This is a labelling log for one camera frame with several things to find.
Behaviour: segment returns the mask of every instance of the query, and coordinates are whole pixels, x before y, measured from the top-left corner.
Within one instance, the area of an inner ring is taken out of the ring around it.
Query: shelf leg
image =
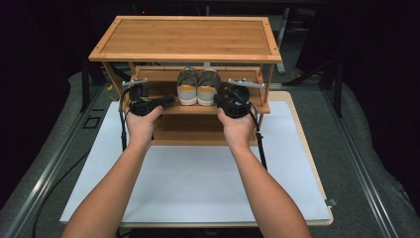
[[[260,128],[262,127],[262,124],[263,124],[263,116],[264,116],[264,114],[260,115],[260,119],[259,119],[259,127]]]
[[[132,71],[132,75],[134,75],[136,73],[136,66],[134,65],[132,61],[129,61],[129,67],[130,67],[130,70]]]
[[[117,89],[118,95],[121,97],[121,95],[123,94],[123,88],[121,87],[121,84],[118,82],[117,74],[115,74],[114,70],[112,69],[111,63],[108,61],[103,61],[102,63],[104,64],[104,67],[106,71],[108,72],[108,75],[111,78],[112,83]]]
[[[265,96],[263,97],[263,103],[268,103],[268,92],[269,92],[269,87],[271,86],[271,79],[272,79],[272,74],[274,72],[274,67],[275,67],[275,63],[272,63],[269,65],[268,81],[266,82]]]
[[[263,63],[260,63],[259,76],[263,76]]]

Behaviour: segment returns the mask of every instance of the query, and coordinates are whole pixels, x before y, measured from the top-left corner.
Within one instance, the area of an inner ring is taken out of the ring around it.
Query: hand
[[[223,109],[219,108],[217,116],[224,126],[225,139],[231,149],[250,146],[250,139],[255,128],[254,120],[250,114],[233,119],[226,116]]]
[[[138,116],[129,112],[129,108],[125,109],[127,114],[127,127],[130,134],[130,145],[136,147],[146,146],[148,148],[152,144],[152,136],[155,129],[155,121],[161,115],[163,107],[155,108],[151,113],[146,116]]]

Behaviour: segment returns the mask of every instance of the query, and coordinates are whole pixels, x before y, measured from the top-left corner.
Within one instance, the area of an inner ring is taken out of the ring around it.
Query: metal bracket
[[[232,78],[229,78],[228,83],[245,87],[265,88],[265,83],[258,84],[252,81],[247,81],[246,78],[243,78],[241,80],[234,80]]]
[[[325,204],[327,204],[328,207],[334,207],[339,204],[339,202],[336,200],[336,198],[326,199]]]
[[[142,84],[142,83],[145,83],[145,82],[148,82],[148,79],[146,77],[144,79],[138,79],[138,78],[132,79],[131,81],[128,81],[128,82],[123,81],[123,83],[121,85],[122,86],[134,86],[134,85]]]

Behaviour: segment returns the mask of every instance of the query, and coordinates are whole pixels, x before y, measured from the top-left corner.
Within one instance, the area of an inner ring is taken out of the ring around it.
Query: gray carpet
[[[297,39],[293,40],[293,43],[296,44],[301,44],[301,42]],[[292,78],[292,73],[296,76],[295,73],[299,71],[293,68],[297,59],[296,52],[293,53],[292,50],[283,49],[282,55],[287,74],[278,75],[275,73],[273,82],[288,81]],[[71,83],[71,93],[51,136],[0,212],[0,237],[4,237],[8,231],[10,232],[11,226],[16,226],[14,224],[16,217],[19,216],[22,207],[26,207],[28,197],[49,166],[51,159],[56,156],[63,157],[62,164],[55,170],[54,182],[57,182],[77,160],[88,152],[95,140],[102,119],[111,102],[110,95],[106,90],[107,85],[92,85],[92,95],[98,95],[97,99],[92,101],[91,107],[86,112],[79,113],[81,106],[80,73],[70,78],[69,82]],[[334,117],[331,104],[325,97],[326,92],[319,91],[316,86],[312,86],[311,80],[294,88],[286,88],[286,90],[292,95],[327,197],[334,197],[339,202],[333,208],[333,224],[311,227],[313,236],[384,237],[369,205],[366,192],[361,186],[357,173],[355,173],[352,154],[340,131],[337,119]],[[351,131],[351,136],[364,159],[366,168],[382,198],[383,206],[388,212],[396,233],[399,237],[420,237],[418,216],[415,215],[406,198],[402,195],[399,183],[386,172],[380,163],[380,159],[371,148],[368,123],[359,103],[348,87],[345,86],[343,92],[343,120]],[[111,95],[115,97],[116,93],[113,91]],[[72,125],[78,120],[81,120],[81,123],[73,130]],[[63,143],[68,140],[68,135],[73,135],[71,143],[61,155],[58,151],[62,148]],[[58,184],[48,198],[38,221],[37,237],[59,237],[64,226],[58,220],[83,164],[84,160]],[[28,218],[24,220],[26,222],[19,224],[21,227],[18,228],[22,231],[20,232],[21,237],[31,237],[34,214],[34,211],[30,212],[30,214],[27,214]]]

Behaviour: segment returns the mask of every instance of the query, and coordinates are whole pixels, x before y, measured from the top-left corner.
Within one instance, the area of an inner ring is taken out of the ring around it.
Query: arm
[[[232,119],[219,108],[218,117],[262,235],[268,237],[311,237],[300,210],[265,170],[249,145],[254,132],[251,115]]]
[[[145,117],[127,115],[130,134],[127,149],[74,211],[62,237],[114,237],[152,144],[155,120],[161,112],[160,106]]]

